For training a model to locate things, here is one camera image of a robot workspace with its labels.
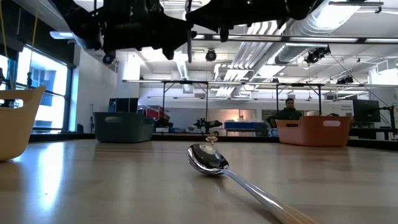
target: man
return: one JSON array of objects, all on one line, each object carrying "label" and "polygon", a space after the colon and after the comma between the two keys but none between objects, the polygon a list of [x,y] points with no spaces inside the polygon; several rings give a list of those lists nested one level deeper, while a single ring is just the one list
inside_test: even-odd
[{"label": "man", "polygon": [[277,119],[299,120],[303,114],[294,108],[294,100],[289,98],[285,102],[286,108],[279,112]]}]

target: orange bin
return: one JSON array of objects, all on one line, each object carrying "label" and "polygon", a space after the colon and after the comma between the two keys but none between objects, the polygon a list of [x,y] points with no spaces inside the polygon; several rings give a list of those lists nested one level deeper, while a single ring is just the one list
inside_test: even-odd
[{"label": "orange bin", "polygon": [[281,143],[299,146],[344,147],[352,117],[303,116],[300,121],[277,120]]}]

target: silver spoon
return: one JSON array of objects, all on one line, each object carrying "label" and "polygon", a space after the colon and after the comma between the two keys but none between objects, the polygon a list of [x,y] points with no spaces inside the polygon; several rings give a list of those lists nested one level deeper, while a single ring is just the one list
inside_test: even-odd
[{"label": "silver spoon", "polygon": [[321,224],[290,205],[281,203],[270,193],[263,191],[238,174],[230,171],[228,161],[216,149],[204,144],[194,144],[189,147],[187,157],[193,168],[202,174],[224,174],[235,180],[283,224]]}]

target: table surface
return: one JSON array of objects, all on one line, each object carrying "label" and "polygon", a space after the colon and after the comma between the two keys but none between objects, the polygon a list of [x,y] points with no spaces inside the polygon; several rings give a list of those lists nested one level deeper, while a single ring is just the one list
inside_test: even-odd
[{"label": "table surface", "polygon": [[[279,223],[232,180],[190,167],[191,144],[31,144],[0,163],[1,223]],[[264,143],[215,147],[233,171],[322,223],[397,223],[397,153]]]}]

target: spoon handle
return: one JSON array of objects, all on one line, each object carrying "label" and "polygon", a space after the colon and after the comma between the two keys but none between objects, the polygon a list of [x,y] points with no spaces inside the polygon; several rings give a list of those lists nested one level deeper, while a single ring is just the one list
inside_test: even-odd
[{"label": "spoon handle", "polygon": [[276,197],[263,191],[259,187],[256,187],[238,174],[235,174],[228,169],[223,170],[223,173],[247,190],[254,198],[265,206],[266,210],[271,212],[283,224],[321,224],[290,205],[281,203]]}]

